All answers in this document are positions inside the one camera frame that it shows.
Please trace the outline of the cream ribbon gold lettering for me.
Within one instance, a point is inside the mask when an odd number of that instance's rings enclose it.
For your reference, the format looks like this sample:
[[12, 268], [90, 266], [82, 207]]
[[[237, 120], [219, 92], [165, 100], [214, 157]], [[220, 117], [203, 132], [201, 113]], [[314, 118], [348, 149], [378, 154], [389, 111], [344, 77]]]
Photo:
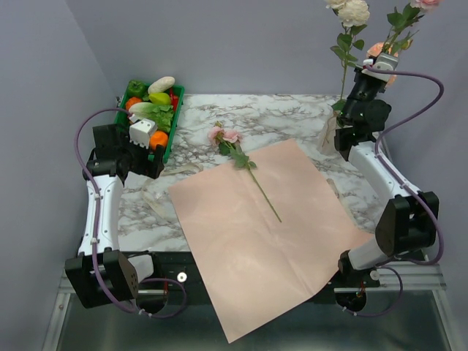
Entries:
[[[199, 164], [199, 163], [194, 163], [190, 162], [185, 165], [182, 165], [180, 167], [176, 167], [170, 170], [163, 170], [160, 174], [161, 177], [164, 176], [172, 176], [176, 175], [179, 173], [184, 173], [184, 172], [193, 172], [193, 173], [199, 173], [203, 171], [204, 167]], [[149, 191], [150, 185], [153, 183], [153, 179], [147, 178], [145, 183], [142, 185], [141, 190], [140, 190], [140, 195], [146, 205], [149, 206], [149, 208], [162, 220], [167, 221], [167, 213], [165, 211], [165, 208], [163, 204], [160, 202], [160, 200], [164, 197], [163, 193], [157, 193], [156, 195], [152, 195]]]

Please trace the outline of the pink wrapping paper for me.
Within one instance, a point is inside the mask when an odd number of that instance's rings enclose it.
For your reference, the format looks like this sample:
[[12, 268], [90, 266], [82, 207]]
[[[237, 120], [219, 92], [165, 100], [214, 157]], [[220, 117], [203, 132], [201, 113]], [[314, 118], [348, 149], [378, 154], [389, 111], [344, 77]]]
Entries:
[[227, 162], [168, 189], [230, 342], [316, 295], [371, 237], [295, 140], [251, 158], [252, 173]]

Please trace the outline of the peach rose stem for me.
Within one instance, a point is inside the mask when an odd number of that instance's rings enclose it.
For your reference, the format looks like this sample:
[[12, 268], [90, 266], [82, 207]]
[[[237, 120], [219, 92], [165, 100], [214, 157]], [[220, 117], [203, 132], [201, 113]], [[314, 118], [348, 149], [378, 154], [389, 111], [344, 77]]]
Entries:
[[[381, 52], [382, 52], [383, 45], [384, 45], [384, 42], [378, 42], [378, 43], [372, 45], [367, 50], [366, 57], [368, 59], [378, 57], [378, 55], [381, 54]], [[396, 76], [391, 75], [385, 87], [389, 88], [395, 82], [395, 80], [396, 80]]]

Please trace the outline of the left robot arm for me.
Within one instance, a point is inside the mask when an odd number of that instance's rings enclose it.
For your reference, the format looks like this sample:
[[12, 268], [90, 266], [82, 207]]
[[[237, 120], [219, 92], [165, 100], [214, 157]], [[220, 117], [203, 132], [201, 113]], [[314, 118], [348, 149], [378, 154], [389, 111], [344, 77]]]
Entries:
[[130, 173], [151, 179], [164, 169], [165, 147], [152, 143], [157, 127], [143, 119], [125, 129], [120, 124], [93, 128], [95, 146], [84, 166], [88, 192], [86, 226], [77, 256], [65, 262], [65, 273], [87, 308], [134, 300], [139, 285], [157, 287], [161, 265], [152, 253], [124, 253], [118, 243], [118, 212]]

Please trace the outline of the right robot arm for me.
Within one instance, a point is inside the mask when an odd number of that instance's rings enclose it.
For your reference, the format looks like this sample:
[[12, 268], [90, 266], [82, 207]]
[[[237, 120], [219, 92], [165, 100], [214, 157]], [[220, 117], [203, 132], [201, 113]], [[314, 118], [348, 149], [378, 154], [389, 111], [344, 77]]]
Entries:
[[439, 198], [411, 184], [381, 152], [381, 137], [391, 107], [376, 95], [384, 91], [393, 69], [381, 64], [355, 68], [355, 85], [337, 116], [335, 149], [362, 172], [385, 208], [374, 237], [341, 254], [336, 277], [344, 286], [359, 282], [372, 268], [444, 241], [439, 223]]

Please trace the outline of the white rose stem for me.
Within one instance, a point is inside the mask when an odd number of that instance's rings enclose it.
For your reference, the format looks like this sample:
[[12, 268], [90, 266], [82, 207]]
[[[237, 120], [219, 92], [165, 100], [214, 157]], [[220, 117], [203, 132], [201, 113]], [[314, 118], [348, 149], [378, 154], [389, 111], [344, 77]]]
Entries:
[[363, 50], [364, 41], [358, 35], [367, 27], [370, 18], [369, 6], [362, 0], [328, 0], [326, 7], [339, 19], [341, 32], [336, 37], [336, 44], [330, 50], [339, 58], [343, 69], [339, 99], [332, 105], [333, 111], [344, 107], [344, 87], [349, 68], [356, 68], [358, 59], [352, 49]]

